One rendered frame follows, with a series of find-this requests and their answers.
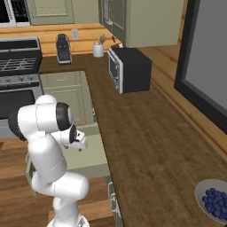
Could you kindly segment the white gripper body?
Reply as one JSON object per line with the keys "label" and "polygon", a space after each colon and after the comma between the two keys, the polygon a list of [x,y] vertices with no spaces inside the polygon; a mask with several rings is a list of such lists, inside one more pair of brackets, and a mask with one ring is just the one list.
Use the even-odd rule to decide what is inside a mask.
{"label": "white gripper body", "polygon": [[69,147],[76,148],[77,150],[81,151],[88,147],[88,141],[85,134],[81,131],[77,131],[73,135],[73,142],[64,144],[64,147],[68,149]]}

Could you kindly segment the pale green counter drawer front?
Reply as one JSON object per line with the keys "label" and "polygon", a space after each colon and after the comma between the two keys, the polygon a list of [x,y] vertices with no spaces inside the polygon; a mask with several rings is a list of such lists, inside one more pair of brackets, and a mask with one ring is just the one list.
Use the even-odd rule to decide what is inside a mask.
{"label": "pale green counter drawer front", "polygon": [[[113,182],[112,178],[110,176],[106,176],[106,185],[110,182]],[[113,218],[115,222],[115,227],[124,227],[122,218]]]}

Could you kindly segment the pale green cupboard door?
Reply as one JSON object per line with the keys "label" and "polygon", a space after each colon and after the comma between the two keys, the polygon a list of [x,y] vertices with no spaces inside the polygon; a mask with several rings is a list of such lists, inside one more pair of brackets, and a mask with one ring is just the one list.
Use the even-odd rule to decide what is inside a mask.
{"label": "pale green cupboard door", "polygon": [[44,93],[52,95],[58,102],[68,104],[74,116],[74,122],[77,125],[85,123],[81,85],[44,89]]}

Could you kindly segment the steel range with oven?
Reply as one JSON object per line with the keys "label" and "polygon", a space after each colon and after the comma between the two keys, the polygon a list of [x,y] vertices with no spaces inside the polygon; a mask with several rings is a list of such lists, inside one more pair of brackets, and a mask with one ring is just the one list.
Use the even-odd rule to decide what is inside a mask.
{"label": "steel range with oven", "polygon": [[0,38],[0,139],[13,138],[8,116],[42,96],[38,70],[42,51],[37,36]]}

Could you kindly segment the black toaster oven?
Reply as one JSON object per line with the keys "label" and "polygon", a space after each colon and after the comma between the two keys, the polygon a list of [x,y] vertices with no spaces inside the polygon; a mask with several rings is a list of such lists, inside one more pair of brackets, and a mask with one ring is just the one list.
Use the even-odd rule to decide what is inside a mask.
{"label": "black toaster oven", "polygon": [[137,48],[110,48],[109,74],[120,93],[148,91],[152,61]]}

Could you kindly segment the black coffee machine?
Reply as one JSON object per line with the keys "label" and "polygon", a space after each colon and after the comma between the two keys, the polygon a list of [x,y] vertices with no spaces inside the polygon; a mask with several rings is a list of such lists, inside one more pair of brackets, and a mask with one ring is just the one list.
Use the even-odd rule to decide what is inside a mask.
{"label": "black coffee machine", "polygon": [[66,34],[58,34],[56,38],[57,60],[60,65],[72,63],[71,47]]}

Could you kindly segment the white utensil pot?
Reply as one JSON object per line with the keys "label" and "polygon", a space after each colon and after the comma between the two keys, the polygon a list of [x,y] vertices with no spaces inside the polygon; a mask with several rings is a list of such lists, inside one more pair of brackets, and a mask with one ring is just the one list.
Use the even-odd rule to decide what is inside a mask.
{"label": "white utensil pot", "polygon": [[93,50],[93,56],[95,58],[102,58],[104,56],[104,45],[103,44],[94,43],[92,46],[92,50]]}

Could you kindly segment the brown knife block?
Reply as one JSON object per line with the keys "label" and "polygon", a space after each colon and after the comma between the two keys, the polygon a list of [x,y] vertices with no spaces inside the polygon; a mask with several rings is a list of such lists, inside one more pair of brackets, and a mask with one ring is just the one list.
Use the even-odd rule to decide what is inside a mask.
{"label": "brown knife block", "polygon": [[112,49],[113,49],[113,48],[123,48],[123,47],[124,47],[122,43],[117,43],[117,42],[115,41],[115,37],[114,37],[113,35],[112,35],[112,40],[113,40],[113,42],[114,42],[114,44],[111,46]]}

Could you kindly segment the wooden spoons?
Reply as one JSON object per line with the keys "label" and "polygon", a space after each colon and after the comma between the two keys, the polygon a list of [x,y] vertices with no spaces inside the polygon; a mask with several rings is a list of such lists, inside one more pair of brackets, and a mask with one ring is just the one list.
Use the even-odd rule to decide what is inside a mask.
{"label": "wooden spoons", "polygon": [[106,36],[104,34],[100,35],[98,38],[96,38],[94,35],[91,36],[93,43],[97,45],[101,45],[106,41]]}

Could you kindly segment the grey bowl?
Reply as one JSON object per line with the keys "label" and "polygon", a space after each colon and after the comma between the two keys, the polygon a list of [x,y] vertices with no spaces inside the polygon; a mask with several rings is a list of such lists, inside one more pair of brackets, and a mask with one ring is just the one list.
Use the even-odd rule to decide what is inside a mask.
{"label": "grey bowl", "polygon": [[206,194],[206,190],[210,188],[215,188],[220,192],[227,192],[227,182],[224,182],[219,179],[205,179],[199,182],[194,190],[194,197],[198,203],[200,209],[210,218],[215,220],[218,223],[221,223],[224,227],[227,227],[226,220],[220,220],[217,217],[214,217],[212,214],[208,213],[205,207],[205,203],[202,201],[202,197]]}

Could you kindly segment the white microwave oven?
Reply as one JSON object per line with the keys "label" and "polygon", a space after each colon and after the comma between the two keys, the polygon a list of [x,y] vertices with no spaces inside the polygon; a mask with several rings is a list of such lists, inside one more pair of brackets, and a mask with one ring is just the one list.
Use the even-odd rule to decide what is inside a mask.
{"label": "white microwave oven", "polygon": [[0,27],[29,27],[26,0],[0,0]]}

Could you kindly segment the blueberries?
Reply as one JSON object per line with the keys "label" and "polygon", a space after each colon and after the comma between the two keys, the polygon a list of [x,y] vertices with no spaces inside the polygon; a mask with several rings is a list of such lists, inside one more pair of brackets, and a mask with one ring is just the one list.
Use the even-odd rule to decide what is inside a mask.
{"label": "blueberries", "polygon": [[205,191],[205,194],[202,201],[208,213],[215,218],[227,221],[227,193],[210,188]]}

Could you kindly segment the black framed window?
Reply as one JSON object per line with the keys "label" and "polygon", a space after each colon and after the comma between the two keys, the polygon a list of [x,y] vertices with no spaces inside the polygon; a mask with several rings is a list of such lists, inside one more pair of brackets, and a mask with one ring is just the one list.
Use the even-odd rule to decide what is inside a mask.
{"label": "black framed window", "polygon": [[175,89],[227,134],[227,0],[189,0]]}

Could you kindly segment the pale green wall cupboards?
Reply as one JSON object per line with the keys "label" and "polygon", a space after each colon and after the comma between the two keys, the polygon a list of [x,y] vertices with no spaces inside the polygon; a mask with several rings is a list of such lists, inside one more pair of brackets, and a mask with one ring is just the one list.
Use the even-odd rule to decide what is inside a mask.
{"label": "pale green wall cupboards", "polygon": [[27,0],[32,25],[72,24],[72,0]]}

